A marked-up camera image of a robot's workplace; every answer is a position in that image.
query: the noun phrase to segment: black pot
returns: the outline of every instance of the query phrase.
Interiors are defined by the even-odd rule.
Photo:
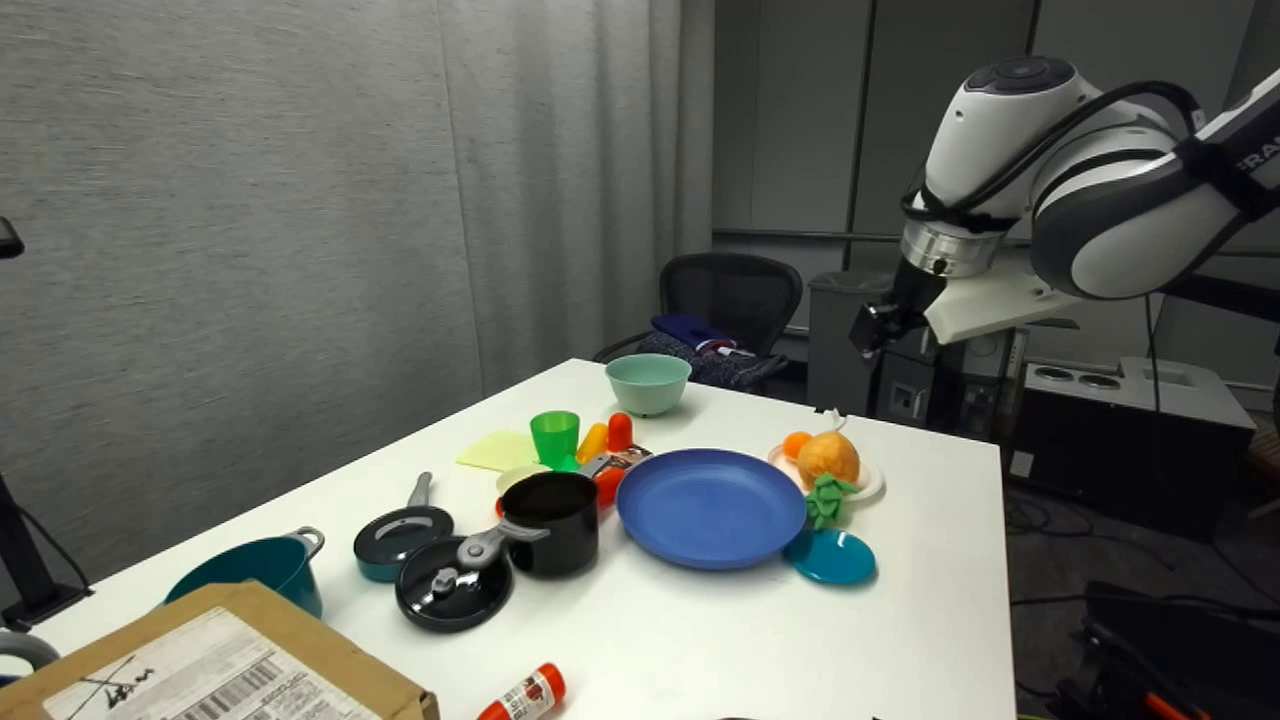
[[[563,579],[597,565],[597,485],[587,477],[527,477],[496,508],[504,513],[508,558],[525,577]]]

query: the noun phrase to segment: green cup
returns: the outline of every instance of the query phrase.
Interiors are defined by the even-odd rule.
[[[527,422],[536,459],[543,459],[554,471],[576,471],[576,412],[539,412]]]

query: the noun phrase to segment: white table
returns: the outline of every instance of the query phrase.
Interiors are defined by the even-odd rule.
[[[436,504],[462,533],[490,530],[496,482],[455,457],[539,407],[603,422],[616,403],[602,365],[555,365],[483,403],[335,469],[274,504],[201,533],[36,627],[71,653],[141,614],[198,559],[256,538],[317,523],[311,559],[325,620],[439,698],[443,716],[475,716],[492,698],[555,660],[583,720],[1001,720],[1014,709],[1014,635],[1006,574],[1001,454],[917,428],[848,422],[866,463],[885,471],[879,504],[854,533],[879,558],[871,589],[816,589],[787,565],[734,577],[669,567],[630,544],[621,521],[602,530],[602,565],[581,579],[527,579],[500,618],[462,635],[434,635],[395,614],[387,584],[367,584],[354,538],[400,508],[416,471],[436,471]],[[641,422],[651,454],[737,450],[767,457],[791,428],[831,428],[803,403],[693,384],[686,412]]]

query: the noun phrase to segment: gray wall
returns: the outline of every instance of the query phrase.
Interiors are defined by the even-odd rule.
[[[798,42],[798,44],[821,44],[837,42],[841,33],[858,33],[862,25],[841,21],[829,3],[785,3],[785,0],[758,0],[734,7],[758,7],[758,12],[803,12],[807,25],[829,28],[826,38]],[[1266,72],[1280,64],[1277,53],[1280,38],[1280,3],[1272,0],[878,0],[871,3],[871,38],[862,49],[862,59],[848,59],[845,68],[811,72],[807,88],[787,88],[787,95],[767,82],[774,72],[761,68],[774,57],[785,57],[777,44],[761,44],[754,38],[737,38],[729,44],[729,57],[722,57],[722,82],[729,77],[737,88],[737,106],[723,109],[722,95],[722,121],[723,127],[715,139],[715,174],[729,176],[734,189],[754,184],[777,184],[798,182],[798,166],[764,166],[764,156],[816,156],[811,145],[826,145],[826,136],[761,136],[767,116],[750,111],[739,95],[754,95],[754,106],[791,116],[798,127],[816,126],[829,106],[800,106],[803,95],[831,92],[841,106],[862,109],[862,136],[858,156],[848,168],[858,168],[854,184],[854,226],[829,230],[798,219],[787,230],[782,226],[722,226],[722,250],[750,250],[764,258],[791,260],[807,278],[837,272],[841,263],[841,241],[890,241],[897,244],[902,230],[902,199],[921,184],[921,166],[935,127],[935,116],[951,99],[956,83],[985,64],[1006,64],[1026,53],[1054,53],[1071,64],[1079,64],[1098,83],[1125,83],[1136,77],[1160,77],[1187,83],[1209,109],[1225,106],[1232,92],[1250,88]],[[870,83],[845,83],[841,72],[866,72]],[[745,168],[739,136],[754,127],[758,145],[754,166]],[[807,184],[826,184],[831,174],[821,168],[807,176]],[[1229,244],[1229,251],[1267,251],[1266,260],[1250,263],[1250,282],[1280,290],[1280,217],[1240,231],[1240,241]],[[1240,278],[1246,263],[1215,260],[1211,272]],[[1229,381],[1250,384],[1272,384],[1277,381],[1277,358],[1272,335],[1277,328],[1261,319],[1240,319],[1215,308],[1194,308],[1194,306],[1160,306],[1160,349],[1167,358],[1220,368]],[[1108,352],[1143,352],[1143,312],[1139,306],[1115,306],[1115,308],[1089,308],[1071,312],[1079,323],[1078,333],[1031,333],[1031,349],[1042,352],[1079,352],[1079,358],[1108,358]]]
[[[469,399],[454,174],[436,3],[9,0],[13,492],[99,577]]]

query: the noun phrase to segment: floor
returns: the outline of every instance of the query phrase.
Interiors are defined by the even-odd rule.
[[[1042,691],[1063,679],[1089,689],[1079,595],[1089,579],[1153,595],[1211,595],[1246,607],[1280,607],[1280,513],[1251,521],[1272,499],[1240,482],[1220,517],[1215,541],[1183,541],[1059,504],[1036,492],[1009,492],[1014,635],[1019,716],[1048,716]]]

